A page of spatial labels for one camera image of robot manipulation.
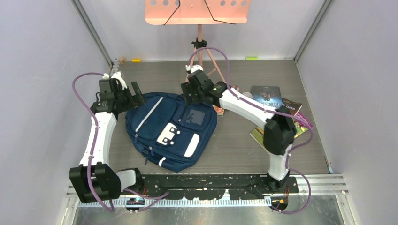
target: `green object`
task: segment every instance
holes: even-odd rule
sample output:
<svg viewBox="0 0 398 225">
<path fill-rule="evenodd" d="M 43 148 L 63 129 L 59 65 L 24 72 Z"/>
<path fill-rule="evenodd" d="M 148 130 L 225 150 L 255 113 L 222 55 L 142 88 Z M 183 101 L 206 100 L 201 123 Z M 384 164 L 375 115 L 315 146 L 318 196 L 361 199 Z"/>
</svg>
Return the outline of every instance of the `green object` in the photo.
<svg viewBox="0 0 398 225">
<path fill-rule="evenodd" d="M 255 139 L 255 141 L 256 141 L 264 150 L 266 150 L 265 147 L 264 147 L 264 144 L 263 144 L 263 140 L 264 140 L 264 131 L 263 131 L 260 127 L 257 127 L 257 128 L 255 128 L 254 130 L 252 130 L 252 131 L 250 132 L 250 136 L 252 136 L 252 137 Z"/>
<path fill-rule="evenodd" d="M 258 57 L 246 57 L 246 60 L 259 60 Z"/>
</svg>

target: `pink music stand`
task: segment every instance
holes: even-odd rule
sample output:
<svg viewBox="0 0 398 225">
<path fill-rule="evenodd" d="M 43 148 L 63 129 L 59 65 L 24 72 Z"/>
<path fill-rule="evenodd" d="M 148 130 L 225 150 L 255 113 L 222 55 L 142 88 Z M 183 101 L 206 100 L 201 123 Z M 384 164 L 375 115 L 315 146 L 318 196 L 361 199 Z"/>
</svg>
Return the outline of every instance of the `pink music stand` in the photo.
<svg viewBox="0 0 398 225">
<path fill-rule="evenodd" d="M 197 24 L 198 42 L 202 42 L 202 24 L 245 23 L 250 1 L 206 0 L 206 6 L 204 0 L 180 0 L 181 5 L 178 7 L 178 0 L 145 0 L 145 20 L 152 25 Z M 215 66 L 207 75 L 217 70 L 225 82 L 210 50 L 207 49 L 207 53 Z M 202 52 L 199 52 L 198 61 L 203 66 Z"/>
</svg>

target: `black wire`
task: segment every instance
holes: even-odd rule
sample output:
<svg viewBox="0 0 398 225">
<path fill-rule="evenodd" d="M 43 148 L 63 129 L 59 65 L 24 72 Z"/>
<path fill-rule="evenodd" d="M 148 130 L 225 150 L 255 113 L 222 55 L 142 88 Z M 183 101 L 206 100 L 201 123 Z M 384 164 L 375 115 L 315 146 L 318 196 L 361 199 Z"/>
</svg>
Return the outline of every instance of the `black wire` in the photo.
<svg viewBox="0 0 398 225">
<path fill-rule="evenodd" d="M 216 20 L 216 19 L 214 19 L 213 14 L 211 13 L 209 6 L 207 5 L 206 0 L 203 0 L 203 1 L 205 1 L 206 7 L 207 7 L 207 9 L 209 10 L 209 13 L 210 13 L 210 15 L 212 16 L 212 19 L 213 19 L 214 21 L 222 22 L 222 23 L 228 23 L 228 24 L 232 24 L 232 25 L 235 25 L 235 24 L 236 24 L 236 23 L 225 22 L 225 21 L 221 21 L 221 20 Z"/>
<path fill-rule="evenodd" d="M 99 94 L 100 92 L 97 92 L 97 93 L 95 93 L 95 98 L 97 99 L 97 102 L 99 101 L 99 97 L 98 97 L 98 94 Z"/>
<path fill-rule="evenodd" d="M 177 8 L 174 10 L 174 12 L 171 14 L 171 16 L 167 19 L 167 21 L 163 24 L 163 26 L 166 25 L 167 22 L 168 22 L 168 21 L 171 19 L 171 17 L 174 15 L 174 13 L 176 13 L 177 9 L 180 8 L 180 5 L 181 5 L 181 2 L 180 2 L 180 0 L 178 0 L 178 6 L 177 6 Z"/>
<path fill-rule="evenodd" d="M 265 195 L 265 194 L 261 193 L 259 190 L 257 190 L 257 188 L 254 188 L 254 190 L 256 190 L 258 193 L 260 193 L 262 196 L 265 196 L 265 197 L 270 197 L 271 195 L 273 195 L 273 194 L 276 193 L 276 191 L 274 191 L 274 192 L 273 192 L 272 194 L 270 194 L 270 195 Z"/>
</svg>

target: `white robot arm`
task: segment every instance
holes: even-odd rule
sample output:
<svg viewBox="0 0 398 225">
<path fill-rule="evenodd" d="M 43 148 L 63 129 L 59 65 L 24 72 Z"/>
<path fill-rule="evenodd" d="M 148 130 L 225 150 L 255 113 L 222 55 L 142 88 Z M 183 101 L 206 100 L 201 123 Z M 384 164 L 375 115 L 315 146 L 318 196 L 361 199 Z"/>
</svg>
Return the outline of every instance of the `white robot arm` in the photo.
<svg viewBox="0 0 398 225">
<path fill-rule="evenodd" d="M 142 182 L 137 168 L 115 173 L 108 166 L 109 146 L 119 113 L 145 103 L 137 83 L 133 82 L 131 85 L 135 91 L 134 96 L 131 95 L 126 82 L 121 78 L 121 72 L 113 74 L 112 77 L 105 74 L 99 81 L 99 99 L 90 108 L 98 121 L 98 126 L 92 118 L 90 136 L 83 158 L 78 167 L 71 168 L 69 171 L 69 179 L 83 203 L 96 201 L 88 185 L 89 179 L 96 194 L 102 200 L 116 199 L 126 187 Z M 97 139 L 91 155 L 97 128 Z M 89 156 L 92 156 L 91 165 L 89 165 Z M 87 178 L 88 166 L 91 166 L 90 178 Z"/>
<path fill-rule="evenodd" d="M 233 111 L 264 129 L 263 144 L 270 155 L 267 185 L 273 190 L 282 187 L 290 174 L 286 160 L 288 151 L 292 148 L 296 129 L 291 118 L 269 113 L 266 110 L 287 114 L 289 110 L 285 107 L 275 109 L 260 104 L 233 88 L 229 90 L 224 82 L 213 84 L 199 65 L 194 65 L 192 68 L 187 66 L 186 70 L 189 73 L 188 82 L 181 84 L 181 88 L 187 104 L 206 102 L 216 105 Z"/>
</svg>

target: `book cover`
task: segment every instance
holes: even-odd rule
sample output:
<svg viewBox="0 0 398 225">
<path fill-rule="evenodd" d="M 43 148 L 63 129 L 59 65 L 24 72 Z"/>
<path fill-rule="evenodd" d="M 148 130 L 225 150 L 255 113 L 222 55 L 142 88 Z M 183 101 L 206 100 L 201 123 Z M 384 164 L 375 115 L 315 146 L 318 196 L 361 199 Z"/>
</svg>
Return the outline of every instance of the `book cover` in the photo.
<svg viewBox="0 0 398 225">
<path fill-rule="evenodd" d="M 303 106 L 303 104 L 301 103 L 293 102 L 285 98 L 282 98 L 282 105 L 288 108 L 290 111 L 290 115 L 293 116 L 295 116 Z"/>
<path fill-rule="evenodd" d="M 233 85 L 232 88 L 234 88 L 235 90 L 239 91 L 239 86 L 237 86 L 237 85 Z M 217 112 L 218 116 L 223 116 L 224 115 L 225 109 L 217 107 L 215 105 L 213 105 L 213 108 Z"/>
<path fill-rule="evenodd" d="M 298 118 L 304 120 L 311 128 L 313 128 L 314 126 L 310 123 L 310 121 L 307 120 L 307 118 L 305 116 L 303 116 L 303 114 L 301 113 L 297 113 L 296 115 Z M 305 133 L 306 131 L 308 131 L 308 128 L 306 126 L 304 126 L 304 124 L 300 121 L 297 120 L 293 120 L 294 121 L 294 126 L 296 126 L 296 130 L 297 133 L 294 136 L 294 138 L 302 135 L 303 133 Z"/>
<path fill-rule="evenodd" d="M 305 116 L 301 113 L 297 113 L 296 115 L 298 118 L 304 120 L 311 128 L 314 128 L 314 126 L 307 120 Z M 294 138 L 300 136 L 301 134 L 305 133 L 308 131 L 308 128 L 304 126 L 304 124 L 300 121 L 293 120 L 294 126 L 296 126 L 297 133 L 294 136 Z M 263 139 L 264 139 L 264 131 L 260 127 L 256 127 L 254 130 L 250 132 L 250 136 L 263 148 L 265 149 L 263 145 Z"/>
<path fill-rule="evenodd" d="M 250 132 L 250 136 L 263 148 L 265 149 L 262 141 L 264 139 L 264 131 L 260 127 L 256 127 Z"/>
<path fill-rule="evenodd" d="M 279 108 L 282 106 L 282 96 L 279 87 L 252 86 L 253 100 L 261 104 Z"/>
</svg>

